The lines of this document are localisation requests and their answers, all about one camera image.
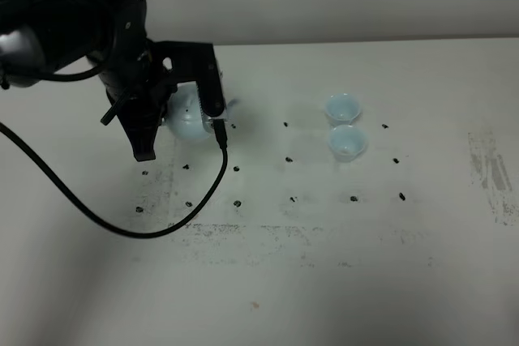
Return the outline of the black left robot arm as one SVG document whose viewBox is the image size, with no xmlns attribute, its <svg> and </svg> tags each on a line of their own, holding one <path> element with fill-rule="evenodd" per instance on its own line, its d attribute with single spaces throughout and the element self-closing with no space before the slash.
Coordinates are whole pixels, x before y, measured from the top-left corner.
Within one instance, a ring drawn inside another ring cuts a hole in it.
<svg viewBox="0 0 519 346">
<path fill-rule="evenodd" d="M 145 0 L 1 0 L 1 85 L 65 83 L 58 72 L 81 58 L 105 86 L 134 158 L 154 160 L 154 143 L 171 89 L 157 44 L 145 29 Z"/>
</svg>

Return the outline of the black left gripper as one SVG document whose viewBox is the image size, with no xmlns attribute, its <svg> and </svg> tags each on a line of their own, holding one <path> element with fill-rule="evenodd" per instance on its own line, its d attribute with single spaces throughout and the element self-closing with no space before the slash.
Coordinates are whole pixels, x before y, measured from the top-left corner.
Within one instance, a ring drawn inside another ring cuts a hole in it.
<svg viewBox="0 0 519 346">
<path fill-rule="evenodd" d="M 112 12 L 114 39 L 103 56 L 99 74 L 110 102 L 101 118 L 108 125 L 117 118 L 137 161 L 156 159 L 154 143 L 165 116 L 173 85 L 164 68 L 160 44 L 148 38 L 146 0 L 102 0 Z"/>
</svg>

